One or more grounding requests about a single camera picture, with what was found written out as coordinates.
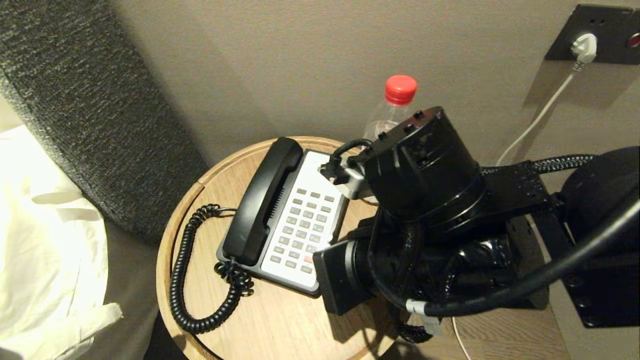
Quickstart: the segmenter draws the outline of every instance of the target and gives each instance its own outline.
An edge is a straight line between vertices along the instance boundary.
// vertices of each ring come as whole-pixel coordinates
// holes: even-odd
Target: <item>electrical outlet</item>
[[[640,64],[640,10],[620,6],[576,6],[556,41],[545,55],[545,60],[571,60],[573,41],[586,33],[598,38],[598,51],[594,62]]]

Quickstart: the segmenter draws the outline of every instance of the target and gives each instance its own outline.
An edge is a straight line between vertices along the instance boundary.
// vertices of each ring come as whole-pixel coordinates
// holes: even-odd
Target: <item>water bottle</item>
[[[411,101],[418,83],[411,76],[394,75],[387,79],[385,98],[369,116],[364,138],[375,141],[378,134],[393,129],[412,115]]]

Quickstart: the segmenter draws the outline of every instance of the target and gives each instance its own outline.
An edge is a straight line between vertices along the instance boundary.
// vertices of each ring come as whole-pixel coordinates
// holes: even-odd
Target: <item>wooden side table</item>
[[[310,136],[293,137],[304,149],[333,152],[341,143]],[[373,359],[394,342],[384,302],[373,299],[344,316],[328,314],[322,298],[312,299],[265,281],[255,280],[251,297],[242,298],[218,329],[193,336],[174,321],[169,308],[170,271],[182,230],[200,206],[236,207],[271,143],[249,146],[210,169],[185,194],[168,222],[160,244],[156,290],[164,324],[185,355],[192,359]],[[371,217],[374,206],[351,201],[340,236]],[[232,218],[214,218],[198,230],[184,286],[188,311],[209,316],[227,295],[228,284],[213,270],[216,249]]]

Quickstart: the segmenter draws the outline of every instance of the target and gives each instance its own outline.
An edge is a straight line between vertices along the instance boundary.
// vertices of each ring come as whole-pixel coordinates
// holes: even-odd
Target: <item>white fabric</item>
[[[75,359],[117,321],[100,213],[24,126],[0,134],[0,348]]]

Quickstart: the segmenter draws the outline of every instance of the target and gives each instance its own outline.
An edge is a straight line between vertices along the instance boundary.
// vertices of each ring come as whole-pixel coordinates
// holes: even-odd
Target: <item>connector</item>
[[[581,71],[586,64],[593,62],[597,50],[598,38],[594,34],[587,33],[575,39],[571,46],[571,52],[577,57],[573,69]]]

